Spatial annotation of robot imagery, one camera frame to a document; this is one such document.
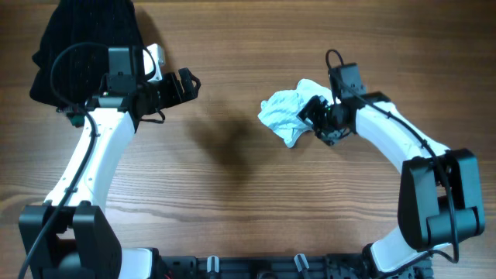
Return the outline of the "light blue striped cloth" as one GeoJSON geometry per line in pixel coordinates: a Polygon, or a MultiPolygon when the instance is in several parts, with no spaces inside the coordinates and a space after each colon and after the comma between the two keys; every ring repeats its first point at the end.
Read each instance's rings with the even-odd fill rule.
{"type": "Polygon", "coordinates": [[[298,113],[316,95],[333,103],[330,89],[312,80],[301,79],[295,89],[277,91],[263,100],[258,119],[282,138],[287,148],[293,148],[298,138],[312,129],[298,118],[298,113]]]}

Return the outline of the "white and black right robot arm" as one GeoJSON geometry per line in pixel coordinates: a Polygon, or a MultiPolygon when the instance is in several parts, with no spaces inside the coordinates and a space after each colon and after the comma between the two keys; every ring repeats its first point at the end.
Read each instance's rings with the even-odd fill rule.
{"type": "Polygon", "coordinates": [[[485,228],[478,162],[468,149],[428,138],[380,91],[368,93],[356,64],[328,68],[332,96],[313,95],[297,117],[328,146],[356,134],[383,153],[401,175],[398,225],[367,244],[348,265],[361,278],[415,272],[440,255],[460,260],[460,243],[485,228]]]}

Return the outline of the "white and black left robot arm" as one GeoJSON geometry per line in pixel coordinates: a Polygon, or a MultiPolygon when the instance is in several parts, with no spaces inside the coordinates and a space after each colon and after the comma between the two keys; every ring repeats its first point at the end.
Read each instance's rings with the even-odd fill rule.
{"type": "Polygon", "coordinates": [[[84,129],[63,176],[43,204],[22,210],[26,258],[19,276],[170,278],[154,248],[124,248],[105,217],[123,151],[142,122],[161,124],[164,109],[194,100],[200,80],[187,68],[162,74],[160,56],[139,46],[108,47],[108,71],[84,104],[66,102],[84,129]]]}

